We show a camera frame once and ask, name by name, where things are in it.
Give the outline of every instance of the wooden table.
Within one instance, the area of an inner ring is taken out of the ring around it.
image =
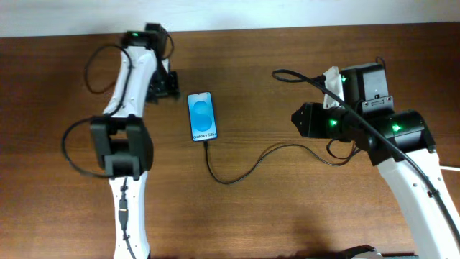
[[[110,94],[83,85],[83,66],[120,35],[0,39],[0,257],[110,258],[116,224],[107,181],[71,170],[60,138],[75,120],[100,114]],[[418,110],[430,125],[443,165],[460,158],[460,24],[174,32],[172,69],[186,96],[210,91],[219,138],[211,157],[220,177],[236,178],[277,142],[309,146],[327,158],[326,140],[302,138],[290,115],[323,94],[308,84],[272,79],[276,68],[317,76],[385,57],[396,109]],[[116,78],[119,53],[101,55],[92,84]],[[145,218],[152,255],[274,258],[369,244],[411,252],[392,192],[367,154],[332,168],[306,151],[270,156],[245,181],[217,184],[203,146],[192,142],[185,98],[149,104],[144,120],[155,143]],[[97,170],[88,126],[68,141],[82,167]],[[334,150],[345,154],[348,145]],[[460,206],[460,175],[444,171]]]

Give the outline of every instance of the white arm segment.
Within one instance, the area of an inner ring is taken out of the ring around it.
[[[134,66],[129,77],[128,88],[126,90],[126,96],[124,97],[123,107],[112,117],[126,118],[130,114],[136,117],[142,118],[144,114],[145,96],[147,95],[147,89],[149,88],[150,79],[153,73],[157,70],[157,59],[153,50],[146,50],[145,47],[128,47],[126,51],[131,57],[132,65]],[[169,59],[163,61],[163,65],[168,71]],[[103,111],[109,113],[115,110],[116,106],[120,102],[121,95],[123,93],[124,82],[127,77],[129,70],[128,57],[121,52],[121,67],[118,79],[116,80],[116,86],[114,94],[110,99],[109,105]]]
[[[126,200],[128,201],[128,224],[126,233],[129,235],[129,244],[136,259],[147,259],[150,253],[144,220],[144,191],[148,172],[144,172],[138,181],[128,177],[126,181]],[[118,210],[121,198],[121,187],[124,177],[110,179],[109,184],[114,195],[116,244],[114,259],[132,258],[128,251],[126,241],[123,240],[123,231],[119,222]]]
[[[422,168],[435,188],[439,190],[444,204],[459,228],[459,213],[444,183],[438,154],[430,154],[423,149],[407,155]],[[444,215],[435,199],[428,195],[429,190],[413,167],[405,160],[395,162],[393,158],[387,159],[377,167],[396,196],[418,247],[420,259],[460,258],[460,247],[457,246]]]

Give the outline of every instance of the green light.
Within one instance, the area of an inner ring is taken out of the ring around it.
[[[398,132],[399,130],[402,129],[402,127],[400,127],[398,124],[394,124],[394,125],[392,126],[392,128],[393,128],[393,131],[394,131],[394,132]]]

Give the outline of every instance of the white backdrop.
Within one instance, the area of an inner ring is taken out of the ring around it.
[[[0,37],[452,22],[459,0],[1,0]]]

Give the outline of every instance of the phone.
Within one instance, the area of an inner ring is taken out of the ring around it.
[[[216,139],[217,128],[211,93],[191,94],[187,100],[192,140],[198,142]]]

